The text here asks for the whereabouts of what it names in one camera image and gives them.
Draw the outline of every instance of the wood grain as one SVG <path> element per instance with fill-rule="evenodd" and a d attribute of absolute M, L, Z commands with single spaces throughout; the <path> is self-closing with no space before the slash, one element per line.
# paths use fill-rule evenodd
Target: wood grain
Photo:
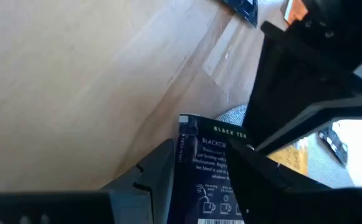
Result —
<path fill-rule="evenodd" d="M 0 0 L 0 191 L 99 188 L 179 113 L 247 103 L 262 39 L 215 0 Z"/>

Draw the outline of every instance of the yellow object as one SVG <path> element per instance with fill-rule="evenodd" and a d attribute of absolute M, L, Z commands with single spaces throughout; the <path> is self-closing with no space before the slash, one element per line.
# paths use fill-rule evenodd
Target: yellow object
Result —
<path fill-rule="evenodd" d="M 308 176 L 308 152 L 306 147 L 297 149 L 295 146 L 290 145 L 272 153 L 268 158 L 295 172 Z"/>

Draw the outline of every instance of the grey carpet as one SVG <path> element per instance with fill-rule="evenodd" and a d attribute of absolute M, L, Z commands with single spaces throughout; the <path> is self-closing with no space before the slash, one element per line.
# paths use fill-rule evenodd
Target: grey carpet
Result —
<path fill-rule="evenodd" d="M 237 106 L 217 117 L 217 120 L 242 126 L 247 105 Z M 331 188 L 353 187 L 350 174 L 320 141 L 317 134 L 308 137 L 308 176 Z"/>

